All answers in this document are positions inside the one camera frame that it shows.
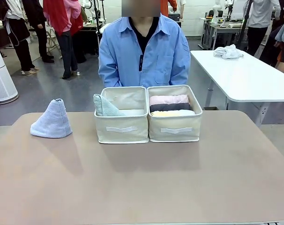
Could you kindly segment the person in blue shirt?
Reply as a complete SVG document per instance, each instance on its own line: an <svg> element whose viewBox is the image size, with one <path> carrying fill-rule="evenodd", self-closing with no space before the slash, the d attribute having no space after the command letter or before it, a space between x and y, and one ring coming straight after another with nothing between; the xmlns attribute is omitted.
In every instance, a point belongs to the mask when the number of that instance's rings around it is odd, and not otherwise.
<svg viewBox="0 0 284 225"><path fill-rule="evenodd" d="M182 85L191 56L181 27L161 0L122 0L122 17L103 31L99 71L104 87Z"/></svg>

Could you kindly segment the crumpled white cloth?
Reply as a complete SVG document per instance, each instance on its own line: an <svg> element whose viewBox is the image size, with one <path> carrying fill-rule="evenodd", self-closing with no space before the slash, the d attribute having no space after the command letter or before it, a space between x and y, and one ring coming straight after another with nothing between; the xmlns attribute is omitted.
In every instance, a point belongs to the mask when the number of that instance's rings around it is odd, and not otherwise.
<svg viewBox="0 0 284 225"><path fill-rule="evenodd" d="M241 50L237 49L234 44L225 46L225 47L218 47L213 51L214 57L219 57L222 59L238 59L243 57L243 53Z"/></svg>

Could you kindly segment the white air purifier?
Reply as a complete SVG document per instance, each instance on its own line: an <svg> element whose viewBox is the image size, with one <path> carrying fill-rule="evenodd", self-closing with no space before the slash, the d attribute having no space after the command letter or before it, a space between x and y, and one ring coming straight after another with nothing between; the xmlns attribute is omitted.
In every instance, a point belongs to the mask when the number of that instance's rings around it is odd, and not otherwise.
<svg viewBox="0 0 284 225"><path fill-rule="evenodd" d="M0 53L0 105L18 99L18 91Z"/></svg>

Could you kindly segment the grey workbench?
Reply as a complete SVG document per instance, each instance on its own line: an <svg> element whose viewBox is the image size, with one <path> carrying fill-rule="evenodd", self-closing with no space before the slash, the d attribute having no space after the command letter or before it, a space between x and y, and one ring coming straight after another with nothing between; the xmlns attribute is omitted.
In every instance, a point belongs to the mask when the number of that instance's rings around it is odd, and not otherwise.
<svg viewBox="0 0 284 225"><path fill-rule="evenodd" d="M202 50L214 50L218 46L228 46L238 41L242 30L242 21L212 23L211 20L200 18L203 30L198 47Z"/></svg>

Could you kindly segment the cream fabric storage basket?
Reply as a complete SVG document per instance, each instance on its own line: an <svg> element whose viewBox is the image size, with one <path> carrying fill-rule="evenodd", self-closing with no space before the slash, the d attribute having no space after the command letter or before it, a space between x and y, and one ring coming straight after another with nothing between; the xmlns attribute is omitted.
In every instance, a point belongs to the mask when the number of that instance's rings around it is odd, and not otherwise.
<svg viewBox="0 0 284 225"><path fill-rule="evenodd" d="M148 142L148 111L146 88L112 87L100 93L125 116L100 117L94 112L100 143L127 144Z"/></svg>
<svg viewBox="0 0 284 225"><path fill-rule="evenodd" d="M200 136L202 109L188 85L147 88L147 96L187 95L194 115L154 116L148 113L148 133L152 142L197 142Z"/></svg>

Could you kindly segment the pink towel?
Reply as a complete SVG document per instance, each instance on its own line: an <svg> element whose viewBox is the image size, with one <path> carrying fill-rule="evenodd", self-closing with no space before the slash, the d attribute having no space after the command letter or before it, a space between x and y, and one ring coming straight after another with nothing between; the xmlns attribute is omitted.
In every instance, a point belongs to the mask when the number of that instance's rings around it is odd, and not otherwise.
<svg viewBox="0 0 284 225"><path fill-rule="evenodd" d="M149 105L161 105L161 104L180 104L189 103L187 95L175 95L175 96L151 96L149 98Z"/></svg>

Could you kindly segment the dark grey towel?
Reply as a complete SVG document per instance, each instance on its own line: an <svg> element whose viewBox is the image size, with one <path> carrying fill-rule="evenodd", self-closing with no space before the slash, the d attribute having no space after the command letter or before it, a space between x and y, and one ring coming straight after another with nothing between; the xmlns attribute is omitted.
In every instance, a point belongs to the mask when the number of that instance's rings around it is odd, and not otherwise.
<svg viewBox="0 0 284 225"><path fill-rule="evenodd" d="M150 106L150 112L155 111L176 111L176 110L192 110L189 103L175 103L175 104L156 104Z"/></svg>

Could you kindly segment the bystander in white shirt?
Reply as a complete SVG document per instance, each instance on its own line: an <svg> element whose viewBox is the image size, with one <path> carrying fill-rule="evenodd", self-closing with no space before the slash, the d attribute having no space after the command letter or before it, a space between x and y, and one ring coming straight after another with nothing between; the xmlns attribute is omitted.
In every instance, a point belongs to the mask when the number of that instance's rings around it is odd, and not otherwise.
<svg viewBox="0 0 284 225"><path fill-rule="evenodd" d="M279 0L253 0L252 11L248 19L247 53L254 56L257 52L271 22L273 10L275 19L280 19L281 7Z"/></svg>

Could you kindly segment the cream white towel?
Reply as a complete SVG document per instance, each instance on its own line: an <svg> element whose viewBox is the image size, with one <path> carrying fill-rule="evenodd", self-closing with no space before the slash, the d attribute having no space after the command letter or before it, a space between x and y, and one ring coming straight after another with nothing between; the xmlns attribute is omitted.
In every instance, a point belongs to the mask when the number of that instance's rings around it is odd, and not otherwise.
<svg viewBox="0 0 284 225"><path fill-rule="evenodd" d="M179 116L193 116L196 113L192 110L172 110L172 111L154 111L150 115L154 117L179 117Z"/></svg>

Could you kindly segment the black tripod pole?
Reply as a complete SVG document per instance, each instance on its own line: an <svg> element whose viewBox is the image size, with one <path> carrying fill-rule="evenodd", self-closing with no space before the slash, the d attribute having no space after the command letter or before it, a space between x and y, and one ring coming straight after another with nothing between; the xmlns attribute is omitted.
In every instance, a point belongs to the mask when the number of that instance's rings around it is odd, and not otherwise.
<svg viewBox="0 0 284 225"><path fill-rule="evenodd" d="M246 11L244 13L244 22L243 22L242 28L240 30L238 43L237 43L238 49L241 49L241 43L242 43L243 38L244 38L244 32L245 32L245 29L246 29L246 25L247 25L247 21L248 21L248 18L249 18L249 13L250 13L252 3L253 3L253 0L247 0L247 2L246 2Z"/></svg>

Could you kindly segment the pale mint towel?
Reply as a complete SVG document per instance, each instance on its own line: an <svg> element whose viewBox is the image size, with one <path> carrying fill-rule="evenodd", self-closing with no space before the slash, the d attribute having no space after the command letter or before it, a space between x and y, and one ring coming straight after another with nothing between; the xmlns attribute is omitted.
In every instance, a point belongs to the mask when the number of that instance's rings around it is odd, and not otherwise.
<svg viewBox="0 0 284 225"><path fill-rule="evenodd" d="M100 117L125 116L116 106L100 94L93 95L95 113Z"/></svg>

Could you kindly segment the bystander in orange top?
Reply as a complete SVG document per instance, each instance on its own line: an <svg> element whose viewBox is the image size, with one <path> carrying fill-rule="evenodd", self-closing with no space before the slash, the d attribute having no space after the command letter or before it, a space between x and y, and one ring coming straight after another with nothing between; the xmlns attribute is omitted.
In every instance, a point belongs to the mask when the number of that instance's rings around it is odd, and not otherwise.
<svg viewBox="0 0 284 225"><path fill-rule="evenodd" d="M171 6L172 13L180 14L180 19L183 18L184 7L186 0L160 0L161 14L168 17L169 6Z"/></svg>

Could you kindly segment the bystander in red pink top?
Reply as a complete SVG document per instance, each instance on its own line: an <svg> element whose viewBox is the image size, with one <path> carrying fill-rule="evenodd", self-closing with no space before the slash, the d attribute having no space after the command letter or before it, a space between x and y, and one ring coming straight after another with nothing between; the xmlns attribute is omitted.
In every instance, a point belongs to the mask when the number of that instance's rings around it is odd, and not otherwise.
<svg viewBox="0 0 284 225"><path fill-rule="evenodd" d="M83 27L81 5L78 0L43 0L46 21L55 31L63 59L64 73L67 80L78 75L72 35Z"/></svg>

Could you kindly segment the light blue cone towel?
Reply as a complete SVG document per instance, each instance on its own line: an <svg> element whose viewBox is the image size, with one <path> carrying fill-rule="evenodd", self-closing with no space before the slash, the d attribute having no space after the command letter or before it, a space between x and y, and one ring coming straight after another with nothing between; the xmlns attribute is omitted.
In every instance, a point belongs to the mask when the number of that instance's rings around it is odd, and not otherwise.
<svg viewBox="0 0 284 225"><path fill-rule="evenodd" d="M60 98L53 99L30 128L31 135L43 138L64 138L71 133L64 101Z"/></svg>

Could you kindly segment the white table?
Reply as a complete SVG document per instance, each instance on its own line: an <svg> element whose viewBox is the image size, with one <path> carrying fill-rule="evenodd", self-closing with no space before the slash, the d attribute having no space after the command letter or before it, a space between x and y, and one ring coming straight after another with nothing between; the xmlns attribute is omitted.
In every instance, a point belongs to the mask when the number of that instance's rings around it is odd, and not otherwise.
<svg viewBox="0 0 284 225"><path fill-rule="evenodd" d="M261 103L255 124L260 126L273 102L284 102L284 73L242 52L238 59L222 59L213 51L191 51L192 57L210 77L205 106L217 86L232 102Z"/></svg>

